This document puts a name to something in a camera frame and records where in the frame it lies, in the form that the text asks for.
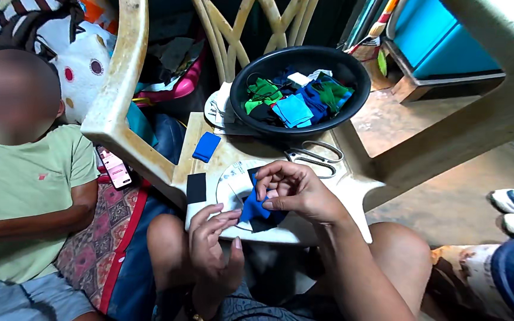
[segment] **scissors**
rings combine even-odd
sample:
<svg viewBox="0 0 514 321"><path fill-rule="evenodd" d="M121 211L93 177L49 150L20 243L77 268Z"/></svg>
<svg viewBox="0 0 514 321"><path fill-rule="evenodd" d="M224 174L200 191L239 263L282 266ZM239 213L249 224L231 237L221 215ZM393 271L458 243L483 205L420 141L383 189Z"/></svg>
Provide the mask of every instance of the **scissors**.
<svg viewBox="0 0 514 321"><path fill-rule="evenodd" d="M322 155L318 155L317 153L307 150L306 149L307 145L316 145L316 146L324 147L324 148L334 152L338 158L330 159L330 158L326 158ZM321 178L321 179L332 178L332 177L334 177L334 175L336 175L336 168L331 164L336 164L338 162L341 162L344 159L344 153L342 153L342 150L338 149L335 146L332 146L331 144L327 144L327 143L319 142L319 141L304 141L303 143L301 143L300 146L301 146L301 148L289 147L283 151L283 153L285 154L285 157L287 157L287 160L289 162L295 163L296 161L303 161L303 162L315 164L318 166L322 166L322 167L325 167L325 168L331 170L331 174L329 176L319 176L319 178ZM303 154L310 156L311 158L304 157L304 156L302 156Z"/></svg>

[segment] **floor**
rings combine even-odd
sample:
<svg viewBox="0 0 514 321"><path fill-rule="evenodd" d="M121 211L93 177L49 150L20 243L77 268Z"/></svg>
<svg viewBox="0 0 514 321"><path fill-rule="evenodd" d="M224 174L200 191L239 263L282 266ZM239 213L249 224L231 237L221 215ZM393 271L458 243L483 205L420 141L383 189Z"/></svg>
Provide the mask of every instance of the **floor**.
<svg viewBox="0 0 514 321"><path fill-rule="evenodd" d="M421 100L400 105L388 90L374 91L353 118L374 157L478 97ZM485 194L514 187L514 141L475 157L367 213L368 223L392 221L420 233L432 246L485 244L507 237Z"/></svg>

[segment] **hand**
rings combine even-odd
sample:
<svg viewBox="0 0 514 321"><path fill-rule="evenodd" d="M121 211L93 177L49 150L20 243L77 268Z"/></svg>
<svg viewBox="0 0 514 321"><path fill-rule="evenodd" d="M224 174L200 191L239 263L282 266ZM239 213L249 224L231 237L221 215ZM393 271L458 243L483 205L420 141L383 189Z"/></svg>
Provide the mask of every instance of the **hand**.
<svg viewBox="0 0 514 321"><path fill-rule="evenodd" d="M189 225L189 257L196 274L192 300L204 320L215 315L221 301L235 292L243 279L245 258L240 239L236 237L231 243L227 264L218 243L221 232L237 224L241 210L224 212L207 219L221 209L223 204L206 206L194 215Z"/></svg>
<svg viewBox="0 0 514 321"><path fill-rule="evenodd" d="M339 199L309 166L276 160L255 175L257 200L268 210L295 211L311 223L334 224L352 219Z"/></svg>

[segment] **phone screen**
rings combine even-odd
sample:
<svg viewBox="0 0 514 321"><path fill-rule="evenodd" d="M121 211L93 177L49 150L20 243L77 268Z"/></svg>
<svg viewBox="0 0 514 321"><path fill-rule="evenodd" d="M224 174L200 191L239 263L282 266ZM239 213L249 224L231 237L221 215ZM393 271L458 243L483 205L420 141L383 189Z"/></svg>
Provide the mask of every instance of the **phone screen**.
<svg viewBox="0 0 514 321"><path fill-rule="evenodd" d="M102 146L98 146L96 151L101 157L102 163L106 168L106 172L115 188L121 188L132 183L132 178L130 178L128 168L120 158Z"/></svg>

